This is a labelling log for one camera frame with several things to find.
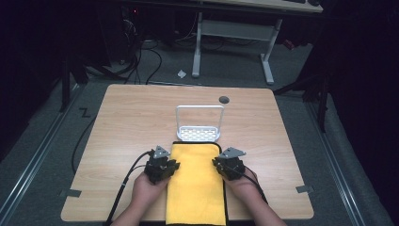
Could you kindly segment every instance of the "gray carpet floor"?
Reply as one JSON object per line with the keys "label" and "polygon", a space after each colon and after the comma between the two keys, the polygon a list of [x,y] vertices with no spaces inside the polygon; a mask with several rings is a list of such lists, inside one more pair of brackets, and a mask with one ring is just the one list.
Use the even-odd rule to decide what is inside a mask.
{"label": "gray carpet floor", "polygon": [[[204,43],[199,78],[192,78],[191,68],[194,47],[190,41],[168,47],[162,43],[148,41],[145,48],[152,48],[162,57],[162,64],[151,78],[151,84],[186,84],[212,87],[243,87],[278,89],[295,81],[303,66],[311,46],[301,46],[288,50],[276,45],[270,57],[275,85],[267,86],[263,68],[257,52],[264,43],[256,42],[242,46],[232,43]],[[128,84],[145,83],[155,71],[160,58],[152,51],[143,49],[138,65],[138,73],[133,73]],[[183,70],[187,76],[180,78],[177,73]],[[59,197],[61,189],[68,189],[73,180],[72,164],[77,166],[88,140],[88,130],[77,146],[76,156],[72,153],[86,127],[97,114],[106,88],[110,84],[121,83],[104,77],[91,76],[82,88],[50,144],[40,169],[34,176],[8,225],[101,225],[100,222],[64,222],[60,213],[65,198]],[[343,202],[342,194],[331,173],[325,154],[325,144],[314,124],[308,105],[302,102],[300,91],[290,91],[277,96],[279,110],[292,143],[295,157],[305,185],[312,186],[309,194],[314,209],[314,217],[307,220],[286,220],[288,225],[353,225]],[[49,100],[32,117],[29,126],[16,143],[11,153],[0,164],[0,201],[4,203],[18,182],[35,151],[40,146],[47,130],[59,115],[61,87],[57,86]],[[353,154],[344,130],[335,112],[334,104],[328,100],[326,136],[352,188],[367,225],[392,225],[385,209],[379,203],[373,187],[368,181],[359,161]]]}

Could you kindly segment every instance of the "perforated basket base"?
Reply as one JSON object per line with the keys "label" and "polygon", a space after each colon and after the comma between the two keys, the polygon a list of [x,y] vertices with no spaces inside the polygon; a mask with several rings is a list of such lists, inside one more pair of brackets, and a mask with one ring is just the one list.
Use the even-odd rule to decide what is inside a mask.
{"label": "perforated basket base", "polygon": [[183,126],[179,129],[179,139],[182,141],[217,141],[217,128],[209,126]]}

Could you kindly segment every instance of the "black tape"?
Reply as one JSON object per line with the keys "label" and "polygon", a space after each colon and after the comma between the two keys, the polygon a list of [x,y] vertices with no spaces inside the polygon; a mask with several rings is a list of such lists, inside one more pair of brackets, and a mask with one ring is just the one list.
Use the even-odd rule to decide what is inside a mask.
{"label": "black tape", "polygon": [[76,197],[79,198],[80,194],[82,193],[82,191],[80,190],[73,190],[73,189],[62,189],[61,192],[59,192],[58,196],[59,197]]}
{"label": "black tape", "polygon": [[313,186],[297,186],[296,191],[298,193],[308,192],[308,194],[309,194],[314,191],[314,188],[313,188]]}

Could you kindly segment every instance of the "person's left hand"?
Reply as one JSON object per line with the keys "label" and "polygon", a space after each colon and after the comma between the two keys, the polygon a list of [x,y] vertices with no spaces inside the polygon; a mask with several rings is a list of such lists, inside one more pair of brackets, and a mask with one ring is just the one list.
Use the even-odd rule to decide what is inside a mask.
{"label": "person's left hand", "polygon": [[144,209],[149,208],[161,195],[169,180],[170,178],[167,178],[154,185],[147,174],[141,172],[135,179],[131,204],[137,204]]}

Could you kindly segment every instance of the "yellow cloth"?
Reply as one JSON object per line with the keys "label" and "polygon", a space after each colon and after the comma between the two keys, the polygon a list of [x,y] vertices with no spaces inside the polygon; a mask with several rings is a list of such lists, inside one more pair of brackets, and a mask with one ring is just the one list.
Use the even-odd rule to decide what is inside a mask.
{"label": "yellow cloth", "polygon": [[168,183],[166,224],[226,225],[223,179],[212,163],[220,152],[212,142],[173,143],[180,167]]}

